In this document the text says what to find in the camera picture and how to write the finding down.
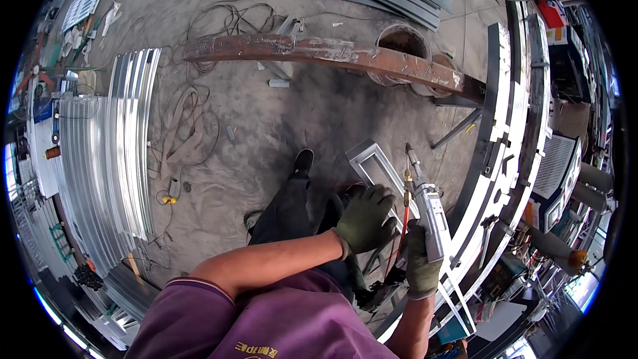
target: purple shirt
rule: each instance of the purple shirt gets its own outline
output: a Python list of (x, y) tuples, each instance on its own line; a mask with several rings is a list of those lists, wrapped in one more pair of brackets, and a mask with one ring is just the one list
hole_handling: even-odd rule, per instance
[(127, 358), (396, 358), (332, 278), (310, 269), (234, 303), (215, 284), (180, 277), (146, 314)]

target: worker's left hand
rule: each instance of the worker's left hand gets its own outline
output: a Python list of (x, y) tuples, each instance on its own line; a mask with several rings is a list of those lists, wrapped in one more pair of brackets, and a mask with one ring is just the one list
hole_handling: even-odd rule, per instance
[(375, 185), (350, 202), (337, 227), (332, 228), (342, 240), (341, 259), (345, 259), (350, 252), (360, 254), (371, 251), (390, 241), (397, 220), (392, 217), (385, 224), (383, 220), (394, 200), (395, 196), (389, 188)]

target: forearm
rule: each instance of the forearm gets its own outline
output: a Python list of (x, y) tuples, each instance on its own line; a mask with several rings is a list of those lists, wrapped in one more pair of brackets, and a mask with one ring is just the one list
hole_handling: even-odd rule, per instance
[(217, 284), (232, 299), (333, 259), (343, 250), (332, 231), (282, 242), (249, 245), (206, 259), (192, 277)]
[(435, 295), (408, 301), (397, 328), (385, 345), (401, 359), (423, 359), (434, 312)]

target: purple shirt sleeve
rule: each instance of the purple shirt sleeve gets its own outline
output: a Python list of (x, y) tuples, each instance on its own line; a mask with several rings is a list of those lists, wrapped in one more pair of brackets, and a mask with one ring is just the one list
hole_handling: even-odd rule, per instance
[(236, 318), (235, 304), (213, 283), (173, 279), (153, 302), (126, 357), (206, 358)]

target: worker's right arm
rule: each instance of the worker's right arm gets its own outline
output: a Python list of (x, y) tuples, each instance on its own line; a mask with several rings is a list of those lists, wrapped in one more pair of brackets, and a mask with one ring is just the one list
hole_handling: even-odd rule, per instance
[(442, 261), (428, 263), (426, 235), (415, 220), (408, 224), (408, 303), (394, 333), (385, 344), (401, 359), (422, 359), (427, 353), (430, 325), (435, 314), (436, 288)]

